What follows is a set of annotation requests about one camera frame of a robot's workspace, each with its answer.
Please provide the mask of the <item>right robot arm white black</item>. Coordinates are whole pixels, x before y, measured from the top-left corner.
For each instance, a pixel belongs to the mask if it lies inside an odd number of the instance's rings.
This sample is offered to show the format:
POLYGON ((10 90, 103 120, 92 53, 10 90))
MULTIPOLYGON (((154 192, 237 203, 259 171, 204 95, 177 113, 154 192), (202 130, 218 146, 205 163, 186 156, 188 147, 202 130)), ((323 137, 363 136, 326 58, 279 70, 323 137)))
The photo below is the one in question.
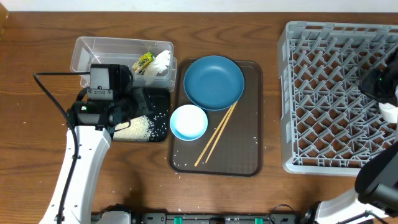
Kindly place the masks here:
MULTIPOLYGON (((359 90, 376 100, 382 118, 397 123, 397 52, 387 60, 387 68, 372 69, 359 90)), ((359 171, 354 188, 337 198, 318 202, 307 210, 299 223, 384 223, 397 216, 397 136, 394 143, 359 171)))

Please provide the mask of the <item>yellow green snack wrapper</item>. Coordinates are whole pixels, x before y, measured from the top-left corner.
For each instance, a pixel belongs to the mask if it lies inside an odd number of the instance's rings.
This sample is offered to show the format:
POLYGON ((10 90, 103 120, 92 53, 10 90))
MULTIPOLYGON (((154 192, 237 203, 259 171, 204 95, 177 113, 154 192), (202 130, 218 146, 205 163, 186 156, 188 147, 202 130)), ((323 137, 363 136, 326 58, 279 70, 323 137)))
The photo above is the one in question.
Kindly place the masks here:
POLYGON ((147 52, 142 55, 133 65, 132 70, 134 74, 141 73, 150 63, 154 61, 154 56, 147 52))

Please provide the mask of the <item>light blue small bowl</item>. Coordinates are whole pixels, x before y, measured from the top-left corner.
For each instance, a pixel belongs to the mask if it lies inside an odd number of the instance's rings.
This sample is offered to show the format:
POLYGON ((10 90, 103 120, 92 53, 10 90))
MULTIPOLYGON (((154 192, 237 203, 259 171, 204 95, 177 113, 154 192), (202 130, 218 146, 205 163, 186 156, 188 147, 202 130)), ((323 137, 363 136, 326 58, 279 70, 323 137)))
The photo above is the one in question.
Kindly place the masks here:
POLYGON ((194 141, 204 135, 208 127, 206 113, 198 106, 183 105, 170 117, 170 130, 175 137, 183 141, 194 141))

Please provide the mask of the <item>white cup pink inside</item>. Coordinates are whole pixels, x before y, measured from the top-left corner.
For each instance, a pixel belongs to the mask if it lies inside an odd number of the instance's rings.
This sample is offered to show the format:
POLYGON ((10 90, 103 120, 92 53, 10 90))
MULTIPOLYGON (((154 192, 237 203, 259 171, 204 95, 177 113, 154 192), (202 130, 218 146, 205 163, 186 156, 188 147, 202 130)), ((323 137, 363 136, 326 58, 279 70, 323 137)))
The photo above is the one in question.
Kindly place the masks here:
POLYGON ((397 123, 397 107, 390 103, 378 103, 379 111, 382 118, 388 123, 397 123))

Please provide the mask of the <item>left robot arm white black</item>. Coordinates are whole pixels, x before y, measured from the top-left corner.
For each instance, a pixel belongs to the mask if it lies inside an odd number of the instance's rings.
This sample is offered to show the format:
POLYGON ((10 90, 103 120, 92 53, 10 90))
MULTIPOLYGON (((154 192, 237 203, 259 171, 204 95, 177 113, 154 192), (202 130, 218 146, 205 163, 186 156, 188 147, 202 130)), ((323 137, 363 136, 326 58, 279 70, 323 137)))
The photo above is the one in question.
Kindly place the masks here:
POLYGON ((115 127, 154 110, 146 88, 134 87, 128 66, 92 64, 87 74, 90 85, 68 110, 43 90, 65 118, 68 131, 62 168, 42 223, 90 223, 98 176, 115 127))

